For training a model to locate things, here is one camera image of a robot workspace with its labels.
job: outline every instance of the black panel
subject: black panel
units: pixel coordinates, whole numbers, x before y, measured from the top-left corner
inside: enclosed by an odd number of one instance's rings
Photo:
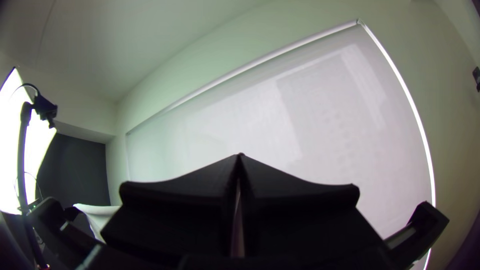
[[[77,203],[109,206],[105,144],[57,133],[37,183],[44,198],[56,198],[63,208]]]

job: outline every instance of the white roller blind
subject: white roller blind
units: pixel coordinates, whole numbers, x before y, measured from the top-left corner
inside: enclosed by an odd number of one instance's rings
[[[307,181],[359,186],[357,207],[385,238],[432,201],[426,140],[405,91],[375,41],[353,26],[135,128],[130,179],[168,180],[243,152]]]

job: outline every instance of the lamp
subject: lamp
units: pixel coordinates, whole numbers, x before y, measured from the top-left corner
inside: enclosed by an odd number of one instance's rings
[[[29,95],[26,87],[33,88],[35,94]],[[3,128],[0,149],[4,150],[0,155],[0,210],[21,214],[33,257],[42,270],[50,269],[50,266],[42,256],[27,214],[30,211],[28,205],[35,200],[37,173],[56,133],[53,128],[55,116],[57,106],[42,97],[33,84],[23,83],[14,67],[0,89],[0,126]],[[26,180],[25,174],[31,177],[30,181]]]
[[[0,210],[17,214],[17,151],[19,144],[20,114],[24,102],[31,103],[33,98],[23,85],[18,70],[14,67],[0,88]],[[57,130],[49,128],[47,121],[33,114],[29,122],[25,140],[25,191],[27,202],[35,200],[37,173],[45,153]]]

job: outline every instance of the ceiling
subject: ceiling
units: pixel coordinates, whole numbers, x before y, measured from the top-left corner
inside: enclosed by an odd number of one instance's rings
[[[8,0],[0,11],[0,50],[115,102],[175,53],[263,2]]]

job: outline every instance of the window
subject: window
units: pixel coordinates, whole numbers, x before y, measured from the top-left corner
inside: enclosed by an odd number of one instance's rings
[[[168,180],[242,152],[306,181],[357,185],[379,235],[397,232],[419,203],[435,205],[430,151],[385,50],[366,27],[344,28],[134,128],[130,179]]]

